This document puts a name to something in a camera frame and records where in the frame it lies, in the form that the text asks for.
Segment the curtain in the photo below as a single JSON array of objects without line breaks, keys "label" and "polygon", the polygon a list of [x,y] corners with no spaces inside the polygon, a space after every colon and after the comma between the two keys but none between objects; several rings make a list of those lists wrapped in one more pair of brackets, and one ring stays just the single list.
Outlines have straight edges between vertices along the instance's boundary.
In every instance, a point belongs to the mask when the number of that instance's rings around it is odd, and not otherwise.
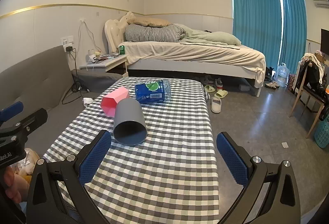
[{"label": "curtain", "polygon": [[233,35],[265,55],[266,66],[277,68],[282,18],[280,0],[234,0]]},{"label": "curtain", "polygon": [[307,24],[304,0],[283,0],[284,25],[280,63],[295,73],[305,53]]}]

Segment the gray cup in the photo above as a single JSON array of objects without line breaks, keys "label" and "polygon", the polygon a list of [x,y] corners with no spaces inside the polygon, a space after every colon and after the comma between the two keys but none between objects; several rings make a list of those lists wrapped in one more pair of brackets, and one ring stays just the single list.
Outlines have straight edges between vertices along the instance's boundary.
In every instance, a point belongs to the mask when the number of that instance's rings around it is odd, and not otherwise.
[{"label": "gray cup", "polygon": [[133,98],[126,98],[116,105],[113,136],[117,142],[134,146],[142,143],[147,137],[147,129],[142,107]]}]

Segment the green slipper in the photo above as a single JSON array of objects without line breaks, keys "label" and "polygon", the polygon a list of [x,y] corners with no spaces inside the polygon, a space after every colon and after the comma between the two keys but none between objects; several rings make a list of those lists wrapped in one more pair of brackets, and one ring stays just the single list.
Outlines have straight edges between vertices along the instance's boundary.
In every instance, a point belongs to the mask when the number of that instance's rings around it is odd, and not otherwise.
[{"label": "green slipper", "polygon": [[212,92],[215,92],[215,88],[210,86],[210,85],[205,85],[205,91],[208,92],[208,93],[212,93]]},{"label": "green slipper", "polygon": [[215,93],[214,97],[222,99],[222,98],[225,98],[227,94],[228,94],[228,92],[226,90],[220,89]]}]

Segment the metal screw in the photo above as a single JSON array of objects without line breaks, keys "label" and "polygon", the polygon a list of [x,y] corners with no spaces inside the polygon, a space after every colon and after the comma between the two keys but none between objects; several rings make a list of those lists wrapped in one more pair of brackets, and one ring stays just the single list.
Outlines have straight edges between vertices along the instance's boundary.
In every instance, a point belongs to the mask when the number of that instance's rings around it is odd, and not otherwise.
[{"label": "metal screw", "polygon": [[74,159],[75,159],[74,154],[70,154],[68,157],[66,157],[66,160],[68,160],[69,162],[72,162]]},{"label": "metal screw", "polygon": [[255,163],[260,163],[262,161],[262,159],[259,157],[259,156],[254,156],[252,158],[252,160],[255,162]]},{"label": "metal screw", "polygon": [[283,165],[286,166],[286,167],[290,167],[290,162],[287,161],[287,160],[284,160]]},{"label": "metal screw", "polygon": [[42,165],[43,163],[44,163],[44,160],[42,158],[37,161],[38,165]]}]

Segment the pink cup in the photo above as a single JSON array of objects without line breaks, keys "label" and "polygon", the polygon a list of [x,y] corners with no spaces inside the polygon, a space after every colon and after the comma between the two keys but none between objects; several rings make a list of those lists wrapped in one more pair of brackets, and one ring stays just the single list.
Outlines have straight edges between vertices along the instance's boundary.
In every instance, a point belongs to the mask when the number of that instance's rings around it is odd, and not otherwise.
[{"label": "pink cup", "polygon": [[101,108],[107,116],[114,117],[118,102],[129,97],[129,90],[125,87],[120,87],[102,98]]}]

